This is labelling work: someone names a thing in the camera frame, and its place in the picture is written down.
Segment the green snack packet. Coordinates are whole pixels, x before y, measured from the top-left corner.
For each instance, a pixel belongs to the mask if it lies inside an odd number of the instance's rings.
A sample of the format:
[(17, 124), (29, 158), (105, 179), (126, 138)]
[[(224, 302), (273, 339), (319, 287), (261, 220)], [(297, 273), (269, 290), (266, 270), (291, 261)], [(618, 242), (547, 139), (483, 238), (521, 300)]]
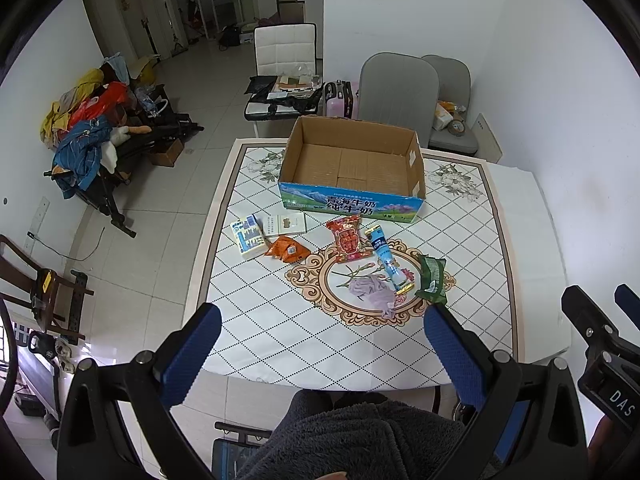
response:
[(416, 296), (429, 304), (446, 304), (446, 260), (418, 255), (418, 261), (420, 262), (420, 286), (416, 289)]

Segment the red floral wet wipes pack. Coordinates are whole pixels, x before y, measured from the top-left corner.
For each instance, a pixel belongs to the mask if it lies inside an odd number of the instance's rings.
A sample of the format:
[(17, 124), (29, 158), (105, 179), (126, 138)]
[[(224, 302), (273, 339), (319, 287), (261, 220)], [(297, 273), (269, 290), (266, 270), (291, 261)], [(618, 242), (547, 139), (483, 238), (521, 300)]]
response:
[(326, 222), (326, 228), (334, 237), (336, 261), (351, 262), (372, 255), (372, 248), (360, 234), (359, 214), (337, 218)]

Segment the white padded chair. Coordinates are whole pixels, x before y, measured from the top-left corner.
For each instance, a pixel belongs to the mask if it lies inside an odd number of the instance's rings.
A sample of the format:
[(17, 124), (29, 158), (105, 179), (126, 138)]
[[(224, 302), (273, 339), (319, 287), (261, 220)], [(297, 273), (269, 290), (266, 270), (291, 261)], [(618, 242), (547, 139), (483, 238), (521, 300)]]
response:
[(322, 77), (317, 67), (317, 27), (280, 24), (254, 31), (256, 74), (245, 90), (244, 118), (254, 135), (282, 136), (276, 122), (318, 112)]

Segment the grey chair front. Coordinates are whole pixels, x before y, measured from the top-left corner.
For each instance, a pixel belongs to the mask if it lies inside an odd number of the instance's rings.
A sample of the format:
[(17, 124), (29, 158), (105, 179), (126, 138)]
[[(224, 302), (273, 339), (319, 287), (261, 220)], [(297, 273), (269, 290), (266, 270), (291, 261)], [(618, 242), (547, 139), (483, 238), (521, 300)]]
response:
[(431, 140), (439, 76), (423, 58), (380, 52), (364, 62), (358, 119), (413, 130), (421, 148)]

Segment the white box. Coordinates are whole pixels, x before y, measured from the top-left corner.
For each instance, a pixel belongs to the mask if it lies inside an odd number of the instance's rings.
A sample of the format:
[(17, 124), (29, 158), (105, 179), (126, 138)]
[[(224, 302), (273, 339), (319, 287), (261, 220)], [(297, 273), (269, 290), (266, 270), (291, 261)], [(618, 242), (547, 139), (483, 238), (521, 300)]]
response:
[(307, 231), (306, 217), (303, 212), (290, 212), (275, 216), (267, 214), (259, 223), (266, 237), (297, 235)]

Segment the pile of clothes on rack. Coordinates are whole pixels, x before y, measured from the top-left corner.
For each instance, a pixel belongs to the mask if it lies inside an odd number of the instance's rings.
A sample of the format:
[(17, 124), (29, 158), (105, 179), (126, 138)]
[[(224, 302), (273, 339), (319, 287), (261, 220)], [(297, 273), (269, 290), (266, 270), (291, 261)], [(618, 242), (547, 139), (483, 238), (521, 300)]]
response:
[(128, 66), (119, 53), (88, 70), (51, 104), (39, 134), (53, 152), (46, 177), (66, 200), (88, 191), (102, 172), (116, 174), (117, 149), (152, 132), (149, 126), (128, 124), (126, 111), (136, 105)]

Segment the grey chair rear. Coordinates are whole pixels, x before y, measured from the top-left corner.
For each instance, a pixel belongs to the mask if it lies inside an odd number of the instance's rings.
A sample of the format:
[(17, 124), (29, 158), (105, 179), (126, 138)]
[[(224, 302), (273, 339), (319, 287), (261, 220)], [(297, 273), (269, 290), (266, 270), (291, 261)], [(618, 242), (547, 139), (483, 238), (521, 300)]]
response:
[(469, 67), (455, 58), (427, 54), (424, 61), (436, 70), (439, 90), (436, 114), (428, 147), (462, 155), (474, 156), (478, 142), (466, 124), (471, 97)]

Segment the lilac soft cloth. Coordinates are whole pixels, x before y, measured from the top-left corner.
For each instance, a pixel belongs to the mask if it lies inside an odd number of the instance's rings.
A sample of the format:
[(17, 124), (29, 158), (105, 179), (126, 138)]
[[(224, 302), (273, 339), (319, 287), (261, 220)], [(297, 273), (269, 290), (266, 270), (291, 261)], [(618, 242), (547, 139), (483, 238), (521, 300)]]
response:
[(395, 315), (396, 294), (377, 276), (354, 278), (348, 284), (348, 290), (359, 300), (358, 307), (363, 310), (378, 312), (382, 318)]

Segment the orange snack packet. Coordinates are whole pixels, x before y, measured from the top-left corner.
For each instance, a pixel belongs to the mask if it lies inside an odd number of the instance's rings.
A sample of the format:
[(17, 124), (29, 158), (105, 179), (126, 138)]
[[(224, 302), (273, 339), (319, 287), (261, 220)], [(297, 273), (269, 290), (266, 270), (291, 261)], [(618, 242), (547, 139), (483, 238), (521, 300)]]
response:
[(308, 248), (285, 235), (279, 236), (266, 251), (266, 256), (277, 258), (286, 264), (302, 261), (309, 255)]

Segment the dark wooden chair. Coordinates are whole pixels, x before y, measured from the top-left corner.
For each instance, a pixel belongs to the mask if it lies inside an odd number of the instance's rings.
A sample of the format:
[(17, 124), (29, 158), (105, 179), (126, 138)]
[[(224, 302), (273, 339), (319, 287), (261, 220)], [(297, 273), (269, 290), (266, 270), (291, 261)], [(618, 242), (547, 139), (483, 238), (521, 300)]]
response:
[[(86, 336), (80, 332), (82, 308), (86, 297), (94, 291), (88, 289), (88, 275), (72, 271), (74, 280), (64, 278), (53, 269), (36, 263), (9, 237), (1, 235), (1, 281), (17, 288), (27, 299), (2, 292), (1, 297), (10, 304), (24, 307), (43, 333), (56, 333), (70, 344), (78, 345)], [(62, 288), (70, 291), (70, 305), (66, 315), (58, 313), (58, 296)]]

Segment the white patterned tablecloth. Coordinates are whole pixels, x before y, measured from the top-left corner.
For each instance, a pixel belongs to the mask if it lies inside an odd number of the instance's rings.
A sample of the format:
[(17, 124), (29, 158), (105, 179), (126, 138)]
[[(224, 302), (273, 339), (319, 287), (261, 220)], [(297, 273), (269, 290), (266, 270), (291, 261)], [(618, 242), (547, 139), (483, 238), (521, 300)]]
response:
[[(277, 178), (285, 145), (233, 144), (194, 260), (186, 310), (204, 301), (222, 315), (206, 370), (222, 376), (326, 390), (407, 390), (448, 376), (423, 331), (425, 300), (408, 292), (392, 310), (363, 298), (386, 277), (375, 257), (339, 262), (328, 216), (306, 214), (298, 241), (308, 257), (286, 264), (245, 259), (232, 223), (265, 219), (283, 206)], [(408, 223), (382, 225), (400, 270), (420, 278), (420, 257), (442, 258), (447, 306), (491, 350), (533, 363), (564, 352), (562, 258), (532, 174), (425, 152), (427, 196)]]

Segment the light blue tube pack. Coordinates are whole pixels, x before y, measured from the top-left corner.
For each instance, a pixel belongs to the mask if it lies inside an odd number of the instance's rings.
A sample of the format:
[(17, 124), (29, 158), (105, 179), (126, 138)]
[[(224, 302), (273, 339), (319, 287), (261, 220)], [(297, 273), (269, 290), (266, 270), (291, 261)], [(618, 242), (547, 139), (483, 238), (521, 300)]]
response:
[(402, 295), (412, 289), (413, 281), (399, 267), (383, 229), (380, 226), (371, 226), (364, 231), (364, 236), (371, 244), (378, 260), (381, 261), (386, 275), (395, 289), (395, 294)]

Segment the grey chair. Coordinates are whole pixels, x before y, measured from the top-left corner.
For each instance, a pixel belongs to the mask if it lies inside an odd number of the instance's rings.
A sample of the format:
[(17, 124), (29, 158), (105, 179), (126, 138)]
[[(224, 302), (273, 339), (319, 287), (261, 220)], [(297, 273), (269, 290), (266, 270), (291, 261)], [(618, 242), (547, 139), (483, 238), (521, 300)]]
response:
[(380, 52), (364, 62), (358, 119), (413, 130), (421, 148), (431, 140), (439, 76), (423, 58)]
[(427, 54), (424, 61), (436, 70), (439, 90), (436, 114), (428, 147), (462, 155), (474, 156), (478, 142), (466, 124), (471, 97), (469, 67), (455, 58)]

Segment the small cardboard box on floor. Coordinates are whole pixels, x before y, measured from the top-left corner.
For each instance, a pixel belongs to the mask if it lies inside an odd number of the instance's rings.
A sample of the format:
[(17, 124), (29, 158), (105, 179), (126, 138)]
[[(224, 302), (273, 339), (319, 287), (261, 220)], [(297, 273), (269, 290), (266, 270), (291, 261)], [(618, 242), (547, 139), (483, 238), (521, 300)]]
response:
[(184, 145), (180, 139), (167, 140), (152, 148), (152, 151), (146, 154), (146, 157), (154, 166), (173, 167), (183, 149)]

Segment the blue white tissue pack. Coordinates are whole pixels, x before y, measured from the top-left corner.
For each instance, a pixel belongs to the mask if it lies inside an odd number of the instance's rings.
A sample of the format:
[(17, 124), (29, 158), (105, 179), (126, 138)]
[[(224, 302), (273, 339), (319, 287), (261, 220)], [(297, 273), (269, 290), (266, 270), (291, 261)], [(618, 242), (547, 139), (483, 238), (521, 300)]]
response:
[(244, 260), (250, 260), (268, 252), (269, 245), (262, 234), (254, 214), (235, 220), (230, 224), (230, 230)]

